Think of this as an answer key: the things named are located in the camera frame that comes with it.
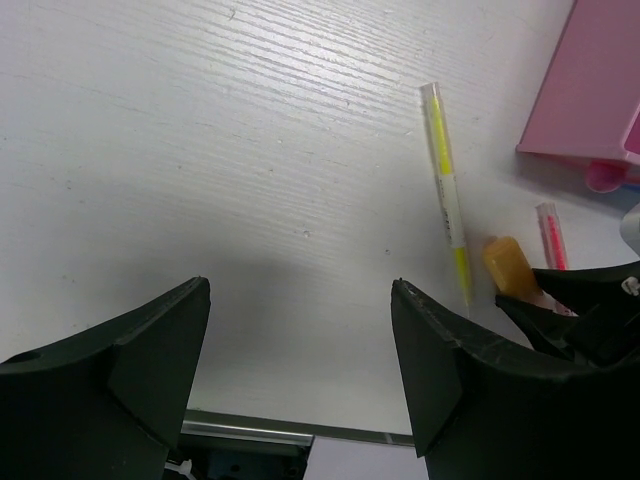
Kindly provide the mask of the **red thin pen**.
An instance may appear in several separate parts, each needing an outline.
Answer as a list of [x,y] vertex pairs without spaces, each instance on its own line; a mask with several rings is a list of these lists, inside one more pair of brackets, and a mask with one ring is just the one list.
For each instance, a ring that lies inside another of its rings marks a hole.
[[555,204],[541,203],[536,206],[536,212],[547,266],[554,270],[567,270],[568,258]]

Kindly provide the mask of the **orange highlighter marker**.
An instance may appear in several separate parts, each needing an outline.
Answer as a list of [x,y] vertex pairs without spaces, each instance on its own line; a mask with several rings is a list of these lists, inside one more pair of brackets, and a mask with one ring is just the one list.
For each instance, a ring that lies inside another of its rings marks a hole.
[[572,311],[547,297],[539,287],[515,238],[491,237],[483,247],[482,258],[499,294],[553,309],[557,314],[574,316]]

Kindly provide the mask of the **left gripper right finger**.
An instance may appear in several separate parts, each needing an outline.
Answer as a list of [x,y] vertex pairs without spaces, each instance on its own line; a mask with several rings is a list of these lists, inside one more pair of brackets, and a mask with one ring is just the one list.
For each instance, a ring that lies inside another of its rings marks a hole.
[[391,318],[418,457],[432,479],[635,479],[639,365],[514,343],[398,279]]

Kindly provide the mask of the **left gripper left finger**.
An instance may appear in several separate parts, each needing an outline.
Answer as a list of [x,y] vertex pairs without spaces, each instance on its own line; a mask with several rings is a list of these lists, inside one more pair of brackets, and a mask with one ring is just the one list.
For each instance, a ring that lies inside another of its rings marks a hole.
[[1,364],[4,479],[159,479],[177,446],[211,308],[194,277]]

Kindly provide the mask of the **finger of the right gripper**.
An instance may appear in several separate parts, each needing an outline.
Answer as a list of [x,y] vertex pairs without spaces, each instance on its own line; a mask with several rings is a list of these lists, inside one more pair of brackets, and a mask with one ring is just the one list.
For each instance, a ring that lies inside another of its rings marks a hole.
[[525,334],[535,351],[576,365],[595,364],[565,338],[574,327],[592,314],[594,308],[584,311],[582,315],[565,316],[501,294],[495,297],[495,304]]
[[631,318],[639,314],[639,262],[582,270],[534,269],[538,286],[578,315],[594,310]]

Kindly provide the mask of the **yellow thin pen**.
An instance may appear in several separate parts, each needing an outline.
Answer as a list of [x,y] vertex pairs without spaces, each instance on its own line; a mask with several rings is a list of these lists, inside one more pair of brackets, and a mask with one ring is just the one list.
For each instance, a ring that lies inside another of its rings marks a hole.
[[453,253],[464,305],[469,308],[473,300],[472,275],[444,102],[437,82],[421,86],[419,93],[447,243]]

